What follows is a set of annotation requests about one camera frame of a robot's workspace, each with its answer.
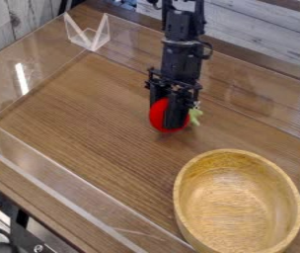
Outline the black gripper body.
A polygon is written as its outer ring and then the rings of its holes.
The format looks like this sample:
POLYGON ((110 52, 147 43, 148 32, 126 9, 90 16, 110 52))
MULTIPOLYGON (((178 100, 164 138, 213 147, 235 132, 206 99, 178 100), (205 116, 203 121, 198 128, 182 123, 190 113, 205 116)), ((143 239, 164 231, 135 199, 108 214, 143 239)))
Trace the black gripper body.
POLYGON ((188 93, 192 101, 198 100, 202 85, 199 77, 203 62, 203 43, 198 40, 190 42, 175 42, 163 40, 160 69, 148 69, 150 80, 147 88, 163 87, 167 89, 167 96, 171 89, 179 86, 180 93, 188 93))

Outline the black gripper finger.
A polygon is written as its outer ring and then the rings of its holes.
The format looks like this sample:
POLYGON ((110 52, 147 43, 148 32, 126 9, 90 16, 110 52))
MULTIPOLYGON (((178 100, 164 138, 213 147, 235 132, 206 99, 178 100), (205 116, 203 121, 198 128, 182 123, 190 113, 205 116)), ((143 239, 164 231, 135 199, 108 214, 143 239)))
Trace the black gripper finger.
POLYGON ((167 97, 167 89, 163 87, 150 88, 150 104, 154 105, 156 101, 167 97))
POLYGON ((163 126, 167 129, 183 128, 188 122, 188 111, 191 109, 190 98, 182 94, 171 93, 164 110, 163 126))

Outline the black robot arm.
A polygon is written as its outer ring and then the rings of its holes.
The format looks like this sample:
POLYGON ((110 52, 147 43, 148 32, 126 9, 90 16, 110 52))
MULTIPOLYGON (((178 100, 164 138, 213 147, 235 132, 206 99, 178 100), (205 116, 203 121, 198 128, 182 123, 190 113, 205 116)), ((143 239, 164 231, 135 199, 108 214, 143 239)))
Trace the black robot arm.
POLYGON ((203 61, 214 53, 214 47, 203 42, 207 24, 205 17, 205 0, 183 0, 194 2, 192 11, 179 10, 174 6, 176 0, 148 0, 162 11, 162 62, 160 69, 150 68, 150 123, 162 132, 183 130, 191 122, 191 111, 199 106, 199 83, 203 61))

